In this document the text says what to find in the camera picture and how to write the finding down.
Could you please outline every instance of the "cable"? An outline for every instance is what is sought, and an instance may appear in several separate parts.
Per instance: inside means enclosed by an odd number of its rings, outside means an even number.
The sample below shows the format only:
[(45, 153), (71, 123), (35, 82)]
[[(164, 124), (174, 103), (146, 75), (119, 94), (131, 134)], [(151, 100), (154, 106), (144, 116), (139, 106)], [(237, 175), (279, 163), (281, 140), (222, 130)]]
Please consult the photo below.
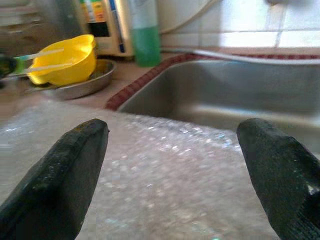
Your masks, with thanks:
[(215, 57), (225, 60), (233, 60), (239, 62), (253, 63), (253, 64), (273, 64), (273, 65), (320, 65), (320, 59), (301, 59), (301, 60), (285, 60), (285, 59), (266, 59), (246, 56), (237, 56), (215, 51), (206, 51), (192, 48), (170, 48), (163, 47), (162, 52), (165, 53), (187, 53), (197, 54), (208, 57)]
[(170, 32), (172, 32), (174, 30), (177, 30), (177, 29), (179, 29), (179, 28), (181, 28), (181, 27), (183, 27), (185, 25), (188, 25), (189, 23), (193, 22), (198, 17), (201, 17), (206, 11), (209, 10), (209, 8), (211, 6), (213, 6), (214, 4), (216, 4), (219, 1), (221, 1), (221, 0), (209, 0), (202, 8), (200, 8), (200, 10), (197, 13), (195, 13), (193, 16), (188, 18), (186, 21), (184, 21), (182, 23), (179, 23), (176, 26), (160, 30), (160, 34), (167, 34), (167, 33), (170, 33)]

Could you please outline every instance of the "green bottle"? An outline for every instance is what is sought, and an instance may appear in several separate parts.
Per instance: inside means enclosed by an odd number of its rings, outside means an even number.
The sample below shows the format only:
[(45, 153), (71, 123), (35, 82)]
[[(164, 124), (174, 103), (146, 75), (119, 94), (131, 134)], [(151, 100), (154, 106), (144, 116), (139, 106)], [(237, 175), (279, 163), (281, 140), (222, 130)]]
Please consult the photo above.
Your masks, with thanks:
[(156, 0), (129, 0), (135, 61), (140, 67), (161, 62)]

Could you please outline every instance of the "sink basin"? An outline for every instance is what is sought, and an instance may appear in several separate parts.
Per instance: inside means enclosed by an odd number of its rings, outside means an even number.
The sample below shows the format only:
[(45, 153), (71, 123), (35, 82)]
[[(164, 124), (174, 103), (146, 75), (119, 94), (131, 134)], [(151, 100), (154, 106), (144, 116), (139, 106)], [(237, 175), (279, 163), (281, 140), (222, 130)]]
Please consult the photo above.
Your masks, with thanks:
[(319, 66), (183, 62), (163, 71), (118, 110), (229, 130), (243, 120), (262, 118), (320, 153)]

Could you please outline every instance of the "yellow bowl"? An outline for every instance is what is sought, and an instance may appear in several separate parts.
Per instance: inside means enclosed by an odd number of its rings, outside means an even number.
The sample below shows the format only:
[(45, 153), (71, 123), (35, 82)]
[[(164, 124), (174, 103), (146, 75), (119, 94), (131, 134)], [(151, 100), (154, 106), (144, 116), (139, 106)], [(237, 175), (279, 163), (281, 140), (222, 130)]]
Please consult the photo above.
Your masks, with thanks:
[(51, 83), (63, 86), (84, 82), (88, 80), (96, 67), (95, 46), (95, 38), (91, 34), (53, 43), (42, 49), (40, 53), (58, 49), (64, 50), (35, 58), (30, 69), (60, 64), (71, 65), (30, 72), (28, 76), (36, 85)]

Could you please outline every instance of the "kitchen sink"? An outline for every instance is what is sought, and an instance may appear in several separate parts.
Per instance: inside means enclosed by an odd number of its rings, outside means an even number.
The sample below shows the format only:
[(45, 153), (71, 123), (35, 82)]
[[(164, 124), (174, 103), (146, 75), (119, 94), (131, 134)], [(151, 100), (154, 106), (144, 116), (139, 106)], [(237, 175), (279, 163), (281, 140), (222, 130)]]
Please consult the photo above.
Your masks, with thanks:
[(271, 121), (320, 153), (320, 67), (222, 60), (175, 64), (135, 93), (120, 112), (236, 130)]

